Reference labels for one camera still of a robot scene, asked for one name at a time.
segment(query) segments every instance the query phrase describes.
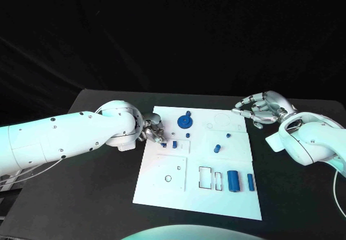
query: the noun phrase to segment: black table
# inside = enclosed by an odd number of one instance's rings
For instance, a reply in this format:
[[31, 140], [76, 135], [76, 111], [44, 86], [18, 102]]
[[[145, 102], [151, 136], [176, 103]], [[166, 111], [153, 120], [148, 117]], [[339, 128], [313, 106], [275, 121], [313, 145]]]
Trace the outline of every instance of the black table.
[[[95, 111], [112, 100], [140, 111], [154, 106], [229, 110], [241, 97], [83, 90], [69, 113]], [[297, 100], [301, 112], [328, 116], [346, 126], [346, 110], [328, 100]], [[326, 163], [300, 165], [285, 151], [272, 152], [265, 137], [278, 124], [258, 130], [246, 119], [262, 221], [132, 203], [144, 142], [119, 152], [104, 145], [65, 159], [23, 188], [0, 235], [29, 240], [118, 240], [153, 227], [193, 224], [230, 229], [265, 239], [341, 239], [346, 219], [333, 198], [334, 169]], [[336, 195], [346, 210], [346, 179]]]

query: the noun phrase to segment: white cable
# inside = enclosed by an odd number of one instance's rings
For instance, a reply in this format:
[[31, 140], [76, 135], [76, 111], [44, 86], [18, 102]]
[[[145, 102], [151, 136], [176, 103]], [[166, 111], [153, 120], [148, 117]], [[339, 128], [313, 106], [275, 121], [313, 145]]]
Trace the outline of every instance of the white cable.
[[3, 187], [3, 186], [7, 185], [7, 184], [16, 184], [16, 183], [20, 183], [21, 181], [24, 181], [24, 180], [27, 180], [27, 179], [36, 177], [36, 176], [40, 175], [47, 169], [50, 169], [50, 168], [52, 168], [52, 167], [53, 167], [60, 161], [62, 161], [62, 159], [60, 159], [60, 160], [59, 160], [59, 161], [57, 161], [50, 167], [47, 167], [43, 171], [40, 171], [39, 173], [36, 173], [33, 176], [30, 176], [30, 177], [21, 179], [21, 180], [18, 180], [18, 181], [14, 181], [14, 182], [10, 182], [10, 183], [6, 183], [6, 184], [0, 185], [0, 187]]
[[26, 171], [23, 171], [20, 174], [17, 174], [16, 176], [11, 176], [11, 177], [8, 177], [8, 178], [6, 178], [4, 180], [1, 180], [0, 181], [0, 183], [3, 183], [3, 182], [6, 182], [7, 180], [10, 180], [10, 179], [13, 179], [13, 178], [17, 178], [18, 176], [21, 176], [23, 174], [27, 174], [33, 169], [36, 169], [39, 166], [42, 166], [42, 164], [40, 165], [37, 165], [37, 166], [34, 166], [34, 167], [31, 167], [30, 169], [27, 169]]
[[334, 172], [334, 177], [333, 177], [333, 198], [334, 198], [336, 205], [337, 205], [337, 207], [340, 209], [340, 212], [341, 212], [343, 216], [346, 217], [344, 211], [341, 210], [339, 202], [337, 202], [336, 181], [337, 181], [337, 171]]

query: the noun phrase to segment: small blue piece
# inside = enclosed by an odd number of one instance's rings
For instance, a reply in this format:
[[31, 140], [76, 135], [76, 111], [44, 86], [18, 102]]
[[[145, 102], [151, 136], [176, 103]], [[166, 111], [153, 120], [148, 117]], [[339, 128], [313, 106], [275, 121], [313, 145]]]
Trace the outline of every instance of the small blue piece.
[[238, 171], [226, 171], [228, 177], [228, 189], [230, 192], [236, 193], [241, 191]]
[[222, 148], [222, 146], [217, 144], [215, 149], [213, 149], [213, 152], [217, 153], [220, 151], [220, 148]]
[[191, 112], [187, 111], [183, 116], [177, 119], [177, 126], [181, 129], [187, 129], [193, 125]]
[[249, 191], [255, 191], [253, 178], [252, 178], [252, 174], [251, 173], [248, 173], [248, 175], [246, 175], [246, 180], [248, 180], [248, 189], [249, 189]]

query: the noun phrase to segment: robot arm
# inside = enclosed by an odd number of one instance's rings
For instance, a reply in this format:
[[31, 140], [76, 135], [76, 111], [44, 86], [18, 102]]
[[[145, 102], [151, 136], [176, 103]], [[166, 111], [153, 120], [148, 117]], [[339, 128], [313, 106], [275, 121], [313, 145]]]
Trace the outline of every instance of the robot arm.
[[[130, 103], [111, 101], [95, 113], [83, 111], [0, 127], [0, 176], [93, 151], [104, 144], [119, 151], [134, 149], [142, 133], [155, 134], [154, 142], [163, 143], [163, 123], [160, 116], [154, 117], [151, 124]], [[153, 129], [157, 125], [161, 136]]]
[[[252, 111], [239, 109], [258, 101]], [[275, 152], [285, 149], [291, 158], [304, 166], [314, 162], [330, 164], [346, 177], [346, 130], [323, 115], [300, 112], [288, 100], [274, 91], [258, 93], [238, 102], [232, 112], [262, 124], [279, 123], [278, 132], [265, 138]]]

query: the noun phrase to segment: hole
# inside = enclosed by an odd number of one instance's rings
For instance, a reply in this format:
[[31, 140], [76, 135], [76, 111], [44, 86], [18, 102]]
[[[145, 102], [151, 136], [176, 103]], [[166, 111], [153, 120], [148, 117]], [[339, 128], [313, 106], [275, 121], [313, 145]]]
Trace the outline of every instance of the hole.
[[166, 182], [170, 182], [170, 181], [171, 181], [171, 176], [167, 175], [167, 176], [164, 177], [164, 180], [166, 180]]

